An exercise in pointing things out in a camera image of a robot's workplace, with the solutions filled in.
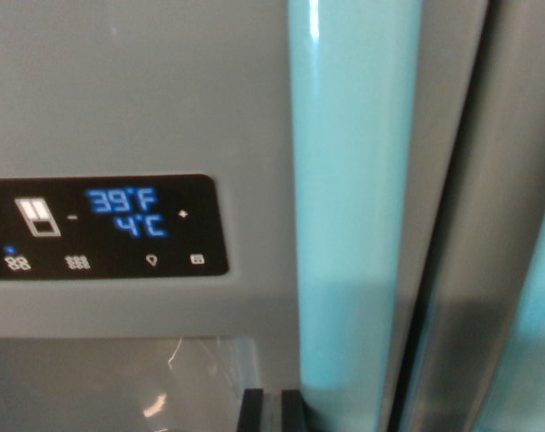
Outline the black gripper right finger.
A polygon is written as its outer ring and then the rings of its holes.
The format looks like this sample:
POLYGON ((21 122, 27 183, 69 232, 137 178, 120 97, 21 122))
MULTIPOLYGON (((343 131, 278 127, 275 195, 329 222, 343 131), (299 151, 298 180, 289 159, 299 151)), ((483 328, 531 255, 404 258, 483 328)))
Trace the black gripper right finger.
POLYGON ((299 390, 281 392, 281 431, 305 432, 304 403, 299 390))

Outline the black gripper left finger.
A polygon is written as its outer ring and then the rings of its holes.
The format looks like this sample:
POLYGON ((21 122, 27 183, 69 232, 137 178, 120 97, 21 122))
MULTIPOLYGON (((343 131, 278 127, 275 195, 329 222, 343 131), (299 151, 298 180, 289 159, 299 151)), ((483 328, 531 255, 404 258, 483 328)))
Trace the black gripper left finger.
POLYGON ((237 422, 237 432, 259 432, 261 426, 264 391, 246 389, 242 396, 241 409, 237 422))

